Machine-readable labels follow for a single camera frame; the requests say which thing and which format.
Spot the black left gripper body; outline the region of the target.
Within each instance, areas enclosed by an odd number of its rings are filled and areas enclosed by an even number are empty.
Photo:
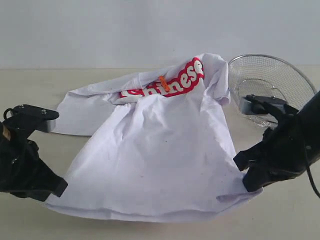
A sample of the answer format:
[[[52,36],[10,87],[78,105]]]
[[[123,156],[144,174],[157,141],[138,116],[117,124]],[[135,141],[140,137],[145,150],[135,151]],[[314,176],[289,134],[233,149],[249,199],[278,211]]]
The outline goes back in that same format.
[[[50,168],[42,161],[34,141],[0,124],[0,191],[18,198],[46,198]]]

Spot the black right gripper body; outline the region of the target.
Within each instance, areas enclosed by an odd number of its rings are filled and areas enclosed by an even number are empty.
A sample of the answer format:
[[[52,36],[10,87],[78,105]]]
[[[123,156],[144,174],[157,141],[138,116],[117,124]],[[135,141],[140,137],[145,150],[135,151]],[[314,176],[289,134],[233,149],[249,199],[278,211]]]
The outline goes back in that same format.
[[[320,111],[302,109],[263,138],[274,183],[294,179],[320,158]]]

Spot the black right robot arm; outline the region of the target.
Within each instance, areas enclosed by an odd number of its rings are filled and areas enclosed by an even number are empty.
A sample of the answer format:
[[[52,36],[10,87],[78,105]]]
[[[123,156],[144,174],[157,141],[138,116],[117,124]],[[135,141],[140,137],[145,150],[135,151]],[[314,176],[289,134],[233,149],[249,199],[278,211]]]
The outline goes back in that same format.
[[[310,166],[320,159],[320,95],[298,110],[280,98],[252,94],[241,98],[239,110],[244,115],[271,115],[277,120],[277,126],[268,127],[260,142],[233,159],[240,171],[247,171],[242,179],[246,190],[255,192],[307,173],[319,195]]]

